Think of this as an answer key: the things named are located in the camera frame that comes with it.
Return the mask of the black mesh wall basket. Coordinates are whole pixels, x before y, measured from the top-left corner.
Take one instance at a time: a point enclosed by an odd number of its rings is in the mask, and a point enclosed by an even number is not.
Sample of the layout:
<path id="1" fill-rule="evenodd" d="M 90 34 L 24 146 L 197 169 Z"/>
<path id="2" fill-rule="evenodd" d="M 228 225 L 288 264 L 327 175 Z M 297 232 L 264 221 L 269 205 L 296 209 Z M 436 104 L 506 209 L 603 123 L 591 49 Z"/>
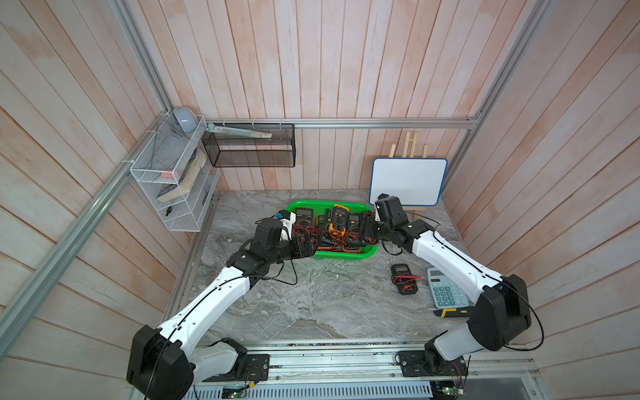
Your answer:
<path id="1" fill-rule="evenodd" d="M 293 168 L 297 146 L 290 123 L 209 123 L 202 143 L 215 168 Z"/>

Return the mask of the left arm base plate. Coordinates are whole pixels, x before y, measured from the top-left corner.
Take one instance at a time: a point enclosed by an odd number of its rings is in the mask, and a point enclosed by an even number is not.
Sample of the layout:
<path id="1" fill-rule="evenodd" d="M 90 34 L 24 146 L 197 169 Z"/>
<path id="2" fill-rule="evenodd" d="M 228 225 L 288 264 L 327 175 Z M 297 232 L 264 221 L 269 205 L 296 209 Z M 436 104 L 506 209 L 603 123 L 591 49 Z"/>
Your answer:
<path id="1" fill-rule="evenodd" d="M 223 375 L 212 376 L 205 379 L 205 382 L 251 381 L 259 383 L 268 380 L 269 367 L 270 356 L 268 354 L 249 354 L 241 356 L 240 360 L 236 362 L 231 372 Z"/>

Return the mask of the grey desk calculator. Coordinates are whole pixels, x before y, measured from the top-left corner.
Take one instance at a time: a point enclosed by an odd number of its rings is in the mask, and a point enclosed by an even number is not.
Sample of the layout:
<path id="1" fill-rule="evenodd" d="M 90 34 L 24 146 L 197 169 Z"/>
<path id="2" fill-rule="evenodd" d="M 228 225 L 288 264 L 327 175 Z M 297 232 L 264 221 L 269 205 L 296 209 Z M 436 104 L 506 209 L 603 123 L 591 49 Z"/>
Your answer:
<path id="1" fill-rule="evenodd" d="M 468 297 L 464 291 L 436 268 L 428 270 L 428 286 L 438 309 L 469 306 Z"/>

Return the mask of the grey computer mouse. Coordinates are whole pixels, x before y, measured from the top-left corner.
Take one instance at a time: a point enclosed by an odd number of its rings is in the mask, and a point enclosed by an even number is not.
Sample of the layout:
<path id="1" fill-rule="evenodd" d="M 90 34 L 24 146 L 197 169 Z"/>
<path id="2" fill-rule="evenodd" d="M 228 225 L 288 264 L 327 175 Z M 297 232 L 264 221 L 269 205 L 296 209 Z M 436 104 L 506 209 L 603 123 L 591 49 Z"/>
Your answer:
<path id="1" fill-rule="evenodd" d="M 190 108 L 175 108 L 173 110 L 173 116 L 175 117 L 178 125 L 185 135 L 191 136 L 195 133 L 198 126 L 198 120 L 196 115 Z"/>

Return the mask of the wooden block on shelf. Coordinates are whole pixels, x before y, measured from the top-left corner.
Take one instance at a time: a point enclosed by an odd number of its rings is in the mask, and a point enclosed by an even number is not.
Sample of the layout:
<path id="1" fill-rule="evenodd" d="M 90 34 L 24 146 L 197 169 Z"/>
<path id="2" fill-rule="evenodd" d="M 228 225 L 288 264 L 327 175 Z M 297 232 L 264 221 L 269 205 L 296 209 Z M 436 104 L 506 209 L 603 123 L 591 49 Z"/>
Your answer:
<path id="1" fill-rule="evenodd" d="M 178 184 L 165 184 L 158 193 L 157 200 L 160 203 L 167 203 L 175 198 L 188 196 L 207 160 L 207 155 L 199 148 L 196 148 Z"/>

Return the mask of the small whiteboard blue frame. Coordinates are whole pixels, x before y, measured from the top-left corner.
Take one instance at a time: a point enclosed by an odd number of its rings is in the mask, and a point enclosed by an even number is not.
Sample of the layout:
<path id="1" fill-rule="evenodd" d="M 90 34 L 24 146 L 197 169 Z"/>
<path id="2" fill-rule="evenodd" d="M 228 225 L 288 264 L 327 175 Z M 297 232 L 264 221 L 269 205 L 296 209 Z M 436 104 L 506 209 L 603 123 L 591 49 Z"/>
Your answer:
<path id="1" fill-rule="evenodd" d="M 376 158 L 369 203 L 374 204 L 381 194 L 388 194 L 399 198 L 403 206 L 436 206 L 447 170 L 446 158 Z"/>

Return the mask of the dark green multimeter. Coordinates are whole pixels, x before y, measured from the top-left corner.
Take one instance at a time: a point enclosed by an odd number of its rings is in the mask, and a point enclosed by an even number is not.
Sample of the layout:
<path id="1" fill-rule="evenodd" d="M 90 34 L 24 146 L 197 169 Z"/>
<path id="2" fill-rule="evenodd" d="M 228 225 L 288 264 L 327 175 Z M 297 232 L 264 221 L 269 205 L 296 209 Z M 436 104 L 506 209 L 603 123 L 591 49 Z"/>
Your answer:
<path id="1" fill-rule="evenodd" d="M 361 248 L 364 246 L 362 215 L 361 213 L 350 213 L 344 235 L 343 250 L 347 253 L 361 253 Z"/>

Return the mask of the green plastic basket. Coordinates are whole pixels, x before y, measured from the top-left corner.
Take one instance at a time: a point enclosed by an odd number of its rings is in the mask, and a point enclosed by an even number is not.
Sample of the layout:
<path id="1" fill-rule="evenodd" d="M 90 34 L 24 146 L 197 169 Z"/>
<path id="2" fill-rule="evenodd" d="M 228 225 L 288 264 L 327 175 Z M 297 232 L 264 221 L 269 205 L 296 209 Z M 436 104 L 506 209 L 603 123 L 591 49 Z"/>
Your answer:
<path id="1" fill-rule="evenodd" d="M 286 207 L 286 210 L 292 213 L 295 213 L 297 208 L 309 208 L 313 210 L 314 216 L 318 217 L 320 215 L 325 215 L 326 210 L 331 209 L 334 205 L 344 206 L 345 208 L 348 208 L 350 212 L 354 212 L 354 213 L 368 212 L 372 210 L 370 206 L 363 203 L 349 203 L 349 202 L 323 201 L 323 200 L 293 201 Z M 375 255 L 377 250 L 378 250 L 378 245 L 376 244 L 363 247 L 359 253 L 333 252 L 333 251 L 323 251 L 318 249 L 314 257 L 355 261 L 355 260 L 370 258 L 371 256 Z"/>

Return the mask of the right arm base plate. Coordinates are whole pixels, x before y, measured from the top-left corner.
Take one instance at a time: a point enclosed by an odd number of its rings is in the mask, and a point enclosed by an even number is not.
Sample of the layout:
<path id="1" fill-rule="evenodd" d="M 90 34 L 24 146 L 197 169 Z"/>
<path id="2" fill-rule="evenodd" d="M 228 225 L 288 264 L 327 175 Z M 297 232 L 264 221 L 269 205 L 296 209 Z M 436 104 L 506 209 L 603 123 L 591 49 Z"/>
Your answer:
<path id="1" fill-rule="evenodd" d="M 434 350 L 400 351 L 396 353 L 395 363 L 400 366 L 405 378 L 455 377 L 465 378 L 468 367 L 464 358 L 447 361 Z"/>

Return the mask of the dark red DT9205A multimeter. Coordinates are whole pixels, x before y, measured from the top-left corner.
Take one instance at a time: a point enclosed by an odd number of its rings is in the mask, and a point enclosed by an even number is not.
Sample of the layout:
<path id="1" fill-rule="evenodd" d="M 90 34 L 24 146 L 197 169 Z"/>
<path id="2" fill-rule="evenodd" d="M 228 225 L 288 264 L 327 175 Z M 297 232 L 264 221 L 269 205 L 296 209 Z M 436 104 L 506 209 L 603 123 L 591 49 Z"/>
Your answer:
<path id="1" fill-rule="evenodd" d="M 315 230 L 314 211 L 311 208 L 296 208 L 295 214 L 296 222 L 293 225 L 293 233 L 295 235 L 305 233 L 313 235 Z"/>

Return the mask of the yellow multimeter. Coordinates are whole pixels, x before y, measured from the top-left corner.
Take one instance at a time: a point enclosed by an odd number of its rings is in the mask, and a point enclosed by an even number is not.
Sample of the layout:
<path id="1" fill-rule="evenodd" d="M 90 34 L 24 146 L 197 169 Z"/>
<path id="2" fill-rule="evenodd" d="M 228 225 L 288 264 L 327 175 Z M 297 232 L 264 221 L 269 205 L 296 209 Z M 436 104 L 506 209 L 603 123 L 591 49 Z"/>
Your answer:
<path id="1" fill-rule="evenodd" d="M 342 237 L 347 231 L 349 209 L 345 206 L 335 204 L 328 218 L 328 233 L 334 237 Z"/>

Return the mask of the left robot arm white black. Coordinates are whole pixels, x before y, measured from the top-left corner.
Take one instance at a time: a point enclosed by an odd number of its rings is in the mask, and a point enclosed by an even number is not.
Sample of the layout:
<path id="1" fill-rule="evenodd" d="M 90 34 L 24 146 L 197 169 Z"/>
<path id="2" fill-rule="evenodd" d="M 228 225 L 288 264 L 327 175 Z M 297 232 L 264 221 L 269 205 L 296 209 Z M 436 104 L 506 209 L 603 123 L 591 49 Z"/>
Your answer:
<path id="1" fill-rule="evenodd" d="M 309 239 L 295 238 L 297 216 L 286 210 L 261 219 L 219 275 L 185 308 L 157 328 L 148 325 L 133 338 L 126 380 L 146 399 L 181 399 L 190 388 L 210 378 L 242 380 L 247 350 L 230 338 L 199 348 L 205 333 L 237 300 L 261 281 L 278 281 L 273 265 L 283 266 L 315 254 Z"/>

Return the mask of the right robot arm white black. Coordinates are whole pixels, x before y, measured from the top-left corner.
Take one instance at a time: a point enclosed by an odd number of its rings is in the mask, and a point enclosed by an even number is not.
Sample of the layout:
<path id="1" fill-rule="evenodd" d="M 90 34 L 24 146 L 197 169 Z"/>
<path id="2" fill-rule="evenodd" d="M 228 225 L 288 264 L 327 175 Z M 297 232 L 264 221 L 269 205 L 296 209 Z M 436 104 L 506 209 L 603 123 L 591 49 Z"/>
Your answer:
<path id="1" fill-rule="evenodd" d="M 536 313 L 525 281 L 503 276 L 449 244 L 423 220 L 410 221 L 399 198 L 382 194 L 375 202 L 375 238 L 393 243 L 450 278 L 475 304 L 466 323 L 425 344 L 423 365 L 430 373 L 481 350 L 498 351 L 528 330 Z"/>

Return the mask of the small black multimeter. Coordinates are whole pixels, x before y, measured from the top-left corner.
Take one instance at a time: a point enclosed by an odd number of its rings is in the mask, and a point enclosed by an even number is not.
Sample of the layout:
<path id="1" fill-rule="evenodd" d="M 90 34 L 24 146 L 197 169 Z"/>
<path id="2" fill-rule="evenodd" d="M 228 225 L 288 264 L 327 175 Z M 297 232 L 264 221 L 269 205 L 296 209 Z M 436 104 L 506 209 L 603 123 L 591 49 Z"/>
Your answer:
<path id="1" fill-rule="evenodd" d="M 418 292 L 420 276 L 414 275 L 407 264 L 398 263 L 391 266 L 392 283 L 401 295 L 413 295 Z"/>

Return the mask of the aluminium wall rail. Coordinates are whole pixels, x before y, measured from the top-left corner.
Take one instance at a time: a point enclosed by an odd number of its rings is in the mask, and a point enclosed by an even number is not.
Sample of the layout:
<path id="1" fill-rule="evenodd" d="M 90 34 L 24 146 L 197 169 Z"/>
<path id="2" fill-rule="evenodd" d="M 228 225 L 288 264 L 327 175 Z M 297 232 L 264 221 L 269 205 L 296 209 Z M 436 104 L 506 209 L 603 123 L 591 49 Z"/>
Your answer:
<path id="1" fill-rule="evenodd" d="M 208 123 L 233 124 L 292 124 L 300 129 L 470 129 L 478 125 L 471 118 L 208 118 Z"/>

